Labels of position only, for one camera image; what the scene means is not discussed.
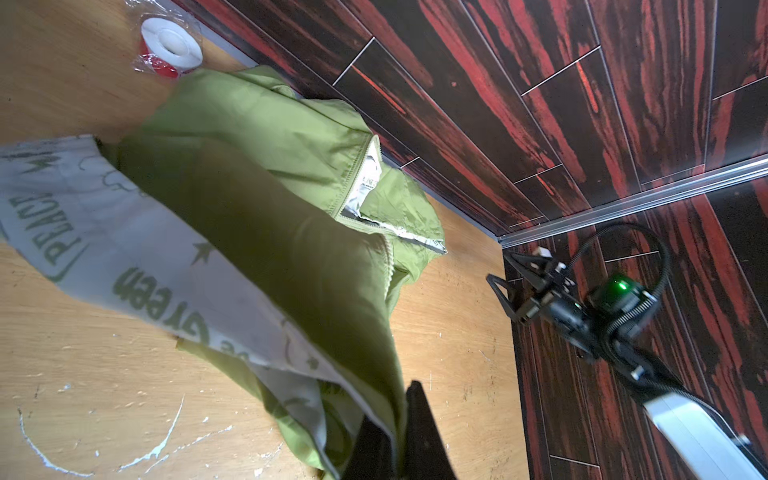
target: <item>wooden tabletop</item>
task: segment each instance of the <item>wooden tabletop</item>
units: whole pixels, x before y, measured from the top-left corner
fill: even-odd
[[[116,141],[141,122],[173,82],[132,71],[134,33],[120,0],[3,2],[0,143]],[[208,68],[241,68],[203,49]],[[433,204],[449,254],[392,315],[404,380],[424,385],[459,478],[528,478],[509,321],[485,283],[503,274],[501,249]],[[214,367],[151,325],[64,295],[6,245],[0,322],[0,478],[317,477]]]

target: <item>star print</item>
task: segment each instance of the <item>star print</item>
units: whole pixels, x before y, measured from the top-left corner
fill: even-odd
[[[210,253],[215,250],[214,245],[210,242],[192,243],[192,245],[197,248],[197,255],[194,257],[194,260],[192,260],[192,265],[197,263],[198,260],[208,263]]]

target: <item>clear plastic packaging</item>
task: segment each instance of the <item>clear plastic packaging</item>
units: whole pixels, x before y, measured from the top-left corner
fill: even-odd
[[[171,11],[154,0],[125,0],[138,39],[136,71],[179,78],[203,63],[200,24],[186,12]]]

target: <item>wall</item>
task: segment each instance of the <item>wall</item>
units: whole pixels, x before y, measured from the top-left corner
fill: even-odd
[[[766,0],[176,1],[497,235],[768,151]]]
[[[623,220],[649,226],[673,254],[670,288],[641,344],[766,458],[768,178]],[[594,230],[512,249],[530,252],[538,244],[567,259]],[[627,233],[600,240],[574,273],[583,296],[615,270],[651,284],[659,266],[642,236]],[[508,278],[517,277],[508,271]],[[532,478],[549,479],[550,472],[552,478],[693,478],[605,362],[580,360],[549,325],[513,326],[513,333]]]

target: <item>green fabric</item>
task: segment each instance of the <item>green fabric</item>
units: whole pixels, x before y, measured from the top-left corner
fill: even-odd
[[[296,98],[274,70],[256,67],[185,76],[152,117],[102,152],[205,236],[333,361],[393,433],[402,466],[405,393],[388,318],[400,288],[439,253],[340,214],[372,141],[378,146],[348,104]],[[418,184],[385,164],[360,211],[444,238]],[[245,363],[204,346],[180,347],[264,399],[286,444],[318,466],[309,434],[269,400]],[[335,384],[319,386],[325,453],[343,470],[362,413]]]

